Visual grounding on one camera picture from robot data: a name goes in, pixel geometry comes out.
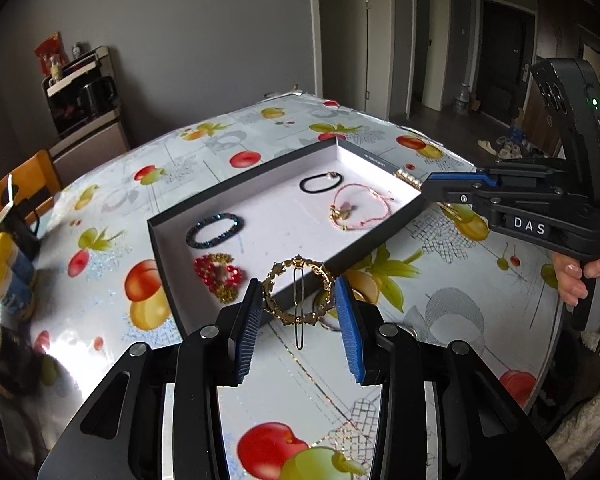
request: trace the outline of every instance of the plastic bottle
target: plastic bottle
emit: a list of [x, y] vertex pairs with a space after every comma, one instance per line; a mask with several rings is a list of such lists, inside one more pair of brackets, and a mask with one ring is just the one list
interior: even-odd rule
[[36, 269], [7, 233], [0, 233], [0, 260], [7, 263], [29, 288], [33, 288], [37, 277]]
[[35, 309], [33, 292], [0, 259], [0, 307], [19, 320], [27, 320]]

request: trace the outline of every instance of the gold hair clip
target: gold hair clip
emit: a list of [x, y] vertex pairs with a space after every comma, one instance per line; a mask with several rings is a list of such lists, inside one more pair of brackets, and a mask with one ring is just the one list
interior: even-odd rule
[[[320, 304], [312, 304], [312, 311], [304, 313], [302, 301], [304, 300], [304, 267], [309, 267], [314, 274], [322, 279], [324, 291], [327, 293], [327, 300]], [[283, 312], [271, 293], [273, 291], [274, 279], [286, 271], [288, 267], [293, 267], [294, 275], [294, 313]], [[300, 299], [298, 300], [298, 288], [296, 287], [296, 272], [300, 272]], [[264, 290], [265, 310], [277, 317], [284, 326], [293, 325], [296, 332], [296, 347], [301, 350], [304, 346], [304, 324], [315, 325], [318, 319], [324, 316], [333, 308], [333, 278], [323, 263], [315, 262], [307, 258], [298, 256], [282, 263], [275, 263], [271, 268], [266, 279], [262, 282]], [[298, 342], [298, 325], [300, 325], [300, 342]]]

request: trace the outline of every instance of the box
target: box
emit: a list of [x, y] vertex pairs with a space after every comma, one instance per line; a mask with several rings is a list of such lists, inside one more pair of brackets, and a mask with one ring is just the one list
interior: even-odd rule
[[[338, 188], [317, 194], [303, 192], [299, 182], [327, 171], [343, 175]], [[149, 234], [162, 284], [182, 336], [215, 322], [224, 307], [193, 269], [194, 259], [205, 253], [227, 253], [233, 265], [245, 271], [239, 301], [248, 279], [264, 280], [275, 262], [296, 254], [324, 262], [335, 277], [360, 261], [424, 208], [424, 197], [401, 180], [392, 164], [341, 139], [329, 139], [280, 156], [206, 189], [148, 221]], [[391, 216], [373, 222], [366, 230], [341, 231], [329, 220], [329, 207], [337, 190], [346, 184], [370, 186], [389, 195]], [[326, 187], [321, 180], [318, 186]], [[347, 223], [382, 216], [382, 203], [368, 190], [349, 187], [338, 197], [357, 206]], [[218, 246], [194, 250], [185, 242], [187, 231], [216, 213], [232, 213], [244, 221], [242, 230]], [[226, 231], [229, 220], [203, 228], [196, 238], [205, 241]], [[321, 282], [307, 269], [305, 295]], [[293, 305], [292, 271], [275, 280], [274, 297], [282, 308]]]

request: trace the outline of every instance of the dark door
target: dark door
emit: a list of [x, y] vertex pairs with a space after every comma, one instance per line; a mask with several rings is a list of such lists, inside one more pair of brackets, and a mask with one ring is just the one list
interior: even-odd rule
[[534, 48], [534, 17], [482, 3], [482, 43], [476, 94], [480, 111], [509, 124], [525, 103]]

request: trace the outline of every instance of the chair backrest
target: chair backrest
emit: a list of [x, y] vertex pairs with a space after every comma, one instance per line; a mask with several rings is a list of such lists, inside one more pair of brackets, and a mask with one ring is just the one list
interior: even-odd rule
[[[62, 189], [62, 185], [49, 152], [37, 152], [11, 171], [11, 174], [14, 188], [17, 189], [16, 195], [13, 197], [16, 204], [28, 199], [32, 210], [35, 210], [38, 215], [44, 214], [53, 207], [54, 195]], [[8, 176], [5, 176], [0, 180], [0, 211], [8, 202], [7, 178]], [[27, 222], [34, 221], [33, 213], [30, 211], [24, 211], [24, 213], [27, 214]]]

